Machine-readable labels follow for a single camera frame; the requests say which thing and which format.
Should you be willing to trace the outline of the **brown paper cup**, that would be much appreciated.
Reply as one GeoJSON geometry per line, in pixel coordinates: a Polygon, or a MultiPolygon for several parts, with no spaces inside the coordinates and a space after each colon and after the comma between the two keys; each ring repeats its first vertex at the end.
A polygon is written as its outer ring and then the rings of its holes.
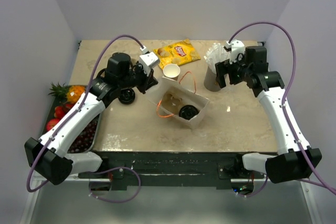
{"type": "Polygon", "coordinates": [[[178,80],[180,73],[181,73],[180,67],[173,63],[167,64],[163,68],[163,75],[175,81],[178,80]]]}

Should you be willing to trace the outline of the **brown paper takeout bag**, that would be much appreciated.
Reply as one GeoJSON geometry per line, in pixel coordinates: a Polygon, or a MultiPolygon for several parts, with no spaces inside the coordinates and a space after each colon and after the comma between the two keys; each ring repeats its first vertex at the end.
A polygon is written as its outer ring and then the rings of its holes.
{"type": "Polygon", "coordinates": [[[178,81],[162,77],[159,84],[150,88],[146,93],[147,98],[156,105],[156,114],[160,118],[172,118],[181,125],[188,126],[192,129],[196,128],[204,119],[209,105],[209,99],[196,93],[196,90],[190,90],[178,81]],[[193,105],[199,110],[199,114],[190,120],[179,117],[178,114],[172,114],[161,106],[162,98],[166,92],[174,92],[183,100],[183,106],[193,105]]]}

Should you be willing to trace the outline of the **black coffee cup lid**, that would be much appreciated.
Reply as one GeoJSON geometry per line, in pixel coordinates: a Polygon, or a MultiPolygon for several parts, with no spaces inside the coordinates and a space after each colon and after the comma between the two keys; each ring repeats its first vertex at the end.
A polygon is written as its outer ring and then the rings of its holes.
{"type": "Polygon", "coordinates": [[[179,111],[179,117],[190,120],[199,114],[199,110],[193,105],[185,105],[179,111]]]}

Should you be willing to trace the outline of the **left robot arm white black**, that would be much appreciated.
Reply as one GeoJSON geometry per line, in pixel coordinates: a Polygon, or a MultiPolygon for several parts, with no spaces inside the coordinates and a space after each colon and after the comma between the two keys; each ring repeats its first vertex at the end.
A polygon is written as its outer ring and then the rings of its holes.
{"type": "Polygon", "coordinates": [[[29,138],[24,144],[31,170],[53,185],[68,176],[91,172],[97,178],[108,174],[109,165],[93,153],[69,154],[68,150],[85,127],[100,115],[125,89],[137,88],[141,93],[157,84],[154,67],[160,63],[153,52],[141,55],[136,64],[125,53],[114,53],[107,67],[99,71],[79,101],[51,130],[39,139],[29,138]]]}

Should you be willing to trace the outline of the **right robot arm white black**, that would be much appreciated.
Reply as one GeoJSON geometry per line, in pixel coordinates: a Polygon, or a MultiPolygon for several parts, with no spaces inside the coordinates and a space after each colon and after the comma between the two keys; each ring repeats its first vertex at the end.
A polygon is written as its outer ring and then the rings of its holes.
{"type": "Polygon", "coordinates": [[[276,156],[257,152],[239,154],[235,175],[246,178],[256,171],[268,175],[274,184],[308,178],[322,154],[301,133],[284,97],[286,90],[280,73],[268,70],[267,49],[246,47],[241,41],[223,49],[228,57],[216,63],[216,81],[221,88],[226,87],[226,77],[231,85],[245,82],[264,108],[277,142],[276,156]]]}

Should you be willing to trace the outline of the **grey straw holder cup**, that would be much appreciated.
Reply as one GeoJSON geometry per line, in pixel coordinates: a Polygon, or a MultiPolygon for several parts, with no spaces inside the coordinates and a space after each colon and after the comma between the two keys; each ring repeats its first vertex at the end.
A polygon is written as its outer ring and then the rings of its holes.
{"type": "Polygon", "coordinates": [[[208,91],[211,92],[218,92],[221,90],[221,87],[216,81],[216,74],[213,73],[210,67],[207,67],[203,85],[208,91]]]}

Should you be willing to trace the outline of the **yellow Lays chips bag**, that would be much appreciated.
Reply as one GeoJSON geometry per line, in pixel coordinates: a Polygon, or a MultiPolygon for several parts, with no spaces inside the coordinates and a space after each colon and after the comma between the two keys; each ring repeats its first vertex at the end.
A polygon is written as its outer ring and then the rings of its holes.
{"type": "Polygon", "coordinates": [[[160,60],[159,67],[162,70],[171,63],[181,66],[201,59],[189,39],[154,49],[153,52],[158,56],[160,60]]]}

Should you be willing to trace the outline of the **toy pineapple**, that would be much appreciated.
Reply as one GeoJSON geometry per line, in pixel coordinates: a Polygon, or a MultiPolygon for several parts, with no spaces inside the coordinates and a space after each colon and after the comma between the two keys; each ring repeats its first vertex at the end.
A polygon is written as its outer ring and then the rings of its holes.
{"type": "Polygon", "coordinates": [[[81,95],[85,93],[86,87],[81,85],[65,85],[65,84],[53,84],[51,83],[49,95],[55,98],[66,100],[67,102],[74,104],[76,103],[81,95]]]}

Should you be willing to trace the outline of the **dark grapes bunch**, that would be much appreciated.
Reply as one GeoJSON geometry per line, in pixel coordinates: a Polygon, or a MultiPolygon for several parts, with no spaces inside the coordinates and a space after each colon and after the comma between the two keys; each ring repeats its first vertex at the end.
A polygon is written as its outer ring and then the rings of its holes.
{"type": "Polygon", "coordinates": [[[93,145],[98,120],[92,120],[71,144],[68,153],[84,153],[93,145]]]}

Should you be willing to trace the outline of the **small red fruits cluster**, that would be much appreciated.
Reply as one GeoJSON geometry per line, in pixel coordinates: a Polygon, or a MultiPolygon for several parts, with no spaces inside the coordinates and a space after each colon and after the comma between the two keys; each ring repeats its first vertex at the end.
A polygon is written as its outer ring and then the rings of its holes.
{"type": "Polygon", "coordinates": [[[62,119],[74,106],[72,103],[65,103],[55,107],[54,117],[62,119]]]}

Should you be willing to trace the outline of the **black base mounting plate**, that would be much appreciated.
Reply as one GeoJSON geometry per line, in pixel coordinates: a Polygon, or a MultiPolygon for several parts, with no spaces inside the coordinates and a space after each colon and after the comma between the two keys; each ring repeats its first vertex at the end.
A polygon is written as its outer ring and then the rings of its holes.
{"type": "Polygon", "coordinates": [[[233,179],[261,179],[245,170],[235,152],[98,152],[98,174],[80,173],[81,179],[112,178],[113,190],[143,187],[215,187],[230,189],[233,179]]]}

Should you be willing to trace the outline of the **grey fruit tray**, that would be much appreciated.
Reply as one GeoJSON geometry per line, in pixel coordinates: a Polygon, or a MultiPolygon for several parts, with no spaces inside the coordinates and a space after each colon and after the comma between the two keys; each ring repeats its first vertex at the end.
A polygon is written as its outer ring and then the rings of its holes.
{"type": "MultiPolygon", "coordinates": [[[[78,102],[80,96],[85,93],[86,87],[82,85],[68,86],[66,84],[51,84],[49,95],[53,96],[54,102],[45,123],[44,133],[51,130],[78,102]]],[[[84,153],[93,146],[99,117],[96,116],[70,146],[68,153],[84,153]]]]}

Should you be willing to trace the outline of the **large red apple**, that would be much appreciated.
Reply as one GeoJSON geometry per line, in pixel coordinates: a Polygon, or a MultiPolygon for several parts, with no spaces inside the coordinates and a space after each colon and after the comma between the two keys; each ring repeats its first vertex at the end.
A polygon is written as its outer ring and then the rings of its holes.
{"type": "Polygon", "coordinates": [[[59,121],[60,121],[60,119],[58,119],[58,118],[54,118],[54,119],[51,119],[50,121],[48,121],[47,124],[46,124],[46,131],[52,130],[59,123],[59,121]]]}

